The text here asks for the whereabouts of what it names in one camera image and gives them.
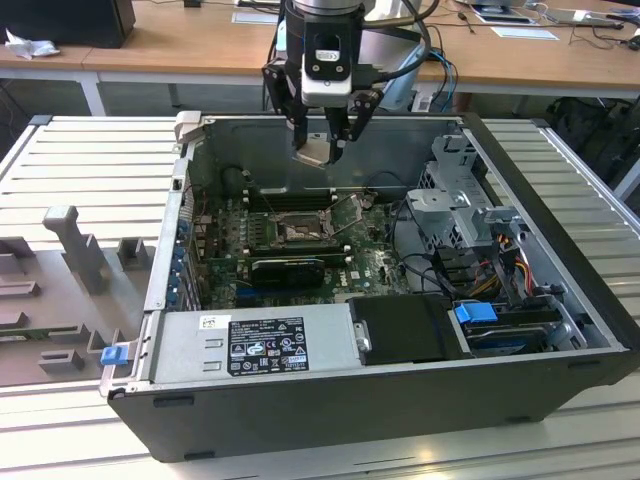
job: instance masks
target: black box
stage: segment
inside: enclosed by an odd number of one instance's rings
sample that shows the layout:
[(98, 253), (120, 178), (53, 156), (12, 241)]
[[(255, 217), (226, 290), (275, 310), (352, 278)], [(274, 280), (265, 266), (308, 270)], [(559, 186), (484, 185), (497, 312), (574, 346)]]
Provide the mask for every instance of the black box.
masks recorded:
[(136, 21), (131, 0), (0, 2), (0, 27), (29, 40), (120, 48)]

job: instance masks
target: slotted aluminum surface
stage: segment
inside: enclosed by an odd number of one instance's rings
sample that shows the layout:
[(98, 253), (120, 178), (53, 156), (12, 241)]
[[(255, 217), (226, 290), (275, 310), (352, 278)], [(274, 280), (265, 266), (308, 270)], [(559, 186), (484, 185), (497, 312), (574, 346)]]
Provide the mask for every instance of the slotted aluminum surface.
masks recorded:
[[(620, 208), (551, 129), (528, 120), (485, 124), (627, 311), (640, 320), (640, 241), (633, 213)], [(488, 174), (487, 181), (510, 205), (496, 177)]]
[[(75, 125), (71, 126), (71, 120), (56, 119), (51, 131), (70, 128), (92, 131), (90, 121), (103, 123), (100, 128), (109, 122), (114, 129), (127, 131), (127, 124), (136, 121), (111, 123), (114, 119), (87, 118), (85, 123), (84, 120), (75, 119)], [(145, 122), (144, 128), (156, 128), (155, 121)], [(528, 122), (495, 124), (492, 129), (506, 134), (541, 135)], [(135, 157), (140, 164), (153, 164), (152, 156), (139, 155)], [(512, 155), (520, 159), (520, 165), (524, 162), (533, 165), (534, 160), (558, 161), (557, 151), (553, 150)], [(127, 164), (132, 157), (109, 158), (113, 163)], [(586, 183), (561, 185), (564, 195), (553, 194), (556, 185), (534, 184), (554, 212), (596, 210), (601, 206), (600, 197)], [(158, 195), (153, 190), (129, 191), (127, 198), (131, 204), (146, 205), (144, 199), (151, 192)], [(64, 200), (75, 192), (49, 195)], [(29, 198), (25, 199), (26, 207), (39, 206), (37, 196)], [(88, 207), (111, 205), (109, 202), (113, 201), (108, 191), (82, 198), (87, 199), (83, 204)], [(155, 198), (154, 202), (162, 203), (161, 198)], [(637, 236), (626, 227), (620, 222), (606, 229), (602, 225), (591, 230), (583, 228), (579, 238), (590, 238), (593, 243), (584, 241), (582, 248), (593, 247), (590, 253), (597, 253), (601, 244), (606, 252), (599, 255), (611, 254), (612, 242), (633, 249)], [(640, 292), (640, 274), (607, 277), (607, 282), (619, 292)], [(392, 418), (393, 411), (380, 415)], [(274, 435), (295, 435), (299, 428), (304, 425), (285, 424)], [(640, 476), (640, 375), (636, 372), (614, 386), (587, 390), (538, 424), (171, 465), (158, 463), (149, 456), (144, 445), (99, 396), (95, 383), (61, 384), (28, 394), (0, 391), (0, 451), (5, 453), (0, 456), (0, 475), (12, 479), (84, 480), (88, 476), (207, 480), (327, 476), (332, 480), (633, 479)]]
[(0, 169), (0, 238), (33, 250), (61, 248), (42, 226), (51, 206), (75, 205), (78, 227), (101, 247), (122, 237), (155, 246), (175, 147), (173, 118), (54, 117)]

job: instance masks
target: power supply label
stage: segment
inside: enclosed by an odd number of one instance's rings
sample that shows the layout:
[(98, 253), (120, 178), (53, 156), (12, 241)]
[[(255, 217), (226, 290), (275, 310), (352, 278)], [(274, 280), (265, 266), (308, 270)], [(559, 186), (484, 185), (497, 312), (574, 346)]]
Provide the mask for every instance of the power supply label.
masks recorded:
[(309, 370), (302, 317), (229, 322), (230, 375)]

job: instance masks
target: blue latch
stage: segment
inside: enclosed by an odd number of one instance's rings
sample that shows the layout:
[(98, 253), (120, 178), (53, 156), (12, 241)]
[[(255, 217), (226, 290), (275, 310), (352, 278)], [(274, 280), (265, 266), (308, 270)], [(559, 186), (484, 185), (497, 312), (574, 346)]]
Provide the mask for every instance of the blue latch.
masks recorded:
[(102, 365), (126, 365), (129, 347), (126, 345), (116, 345), (113, 347), (105, 347), (102, 350), (100, 363)]
[(498, 320), (495, 310), (490, 303), (463, 303), (455, 309), (458, 322), (495, 322)]

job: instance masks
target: desk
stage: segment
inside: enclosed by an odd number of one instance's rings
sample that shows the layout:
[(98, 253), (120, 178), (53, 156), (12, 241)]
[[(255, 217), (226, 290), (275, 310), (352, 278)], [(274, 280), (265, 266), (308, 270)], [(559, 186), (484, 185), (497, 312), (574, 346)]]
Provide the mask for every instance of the desk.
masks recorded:
[[(452, 0), (442, 4), (429, 21), (449, 25), (439, 28), (447, 56), (458, 67), (458, 92), (612, 98), (640, 94), (640, 53), (624, 47), (598, 50), (584, 41), (568, 45), (571, 28), (566, 27), (549, 27), (559, 41), (499, 38), (484, 26), (475, 27), (477, 33), (472, 35), (455, 13), (445, 9), (466, 7)], [(600, 11), (615, 6), (600, 0), (548, 0), (548, 4)], [(0, 77), (77, 81), (93, 115), (105, 114), (100, 82), (261, 84), (260, 67), (273, 25), (233, 24), (231, 5), (184, 9), (181, 2), (135, 1), (134, 6), (136, 26), (123, 48), (63, 46), (60, 57), (30, 62), (2, 51)], [(472, 14), (468, 17), (479, 23)], [(621, 32), (602, 32), (629, 38), (633, 30), (626, 26)], [(578, 32), (593, 38), (588, 29)], [(426, 94), (441, 81), (440, 65), (425, 64), (418, 74), (418, 89)]]

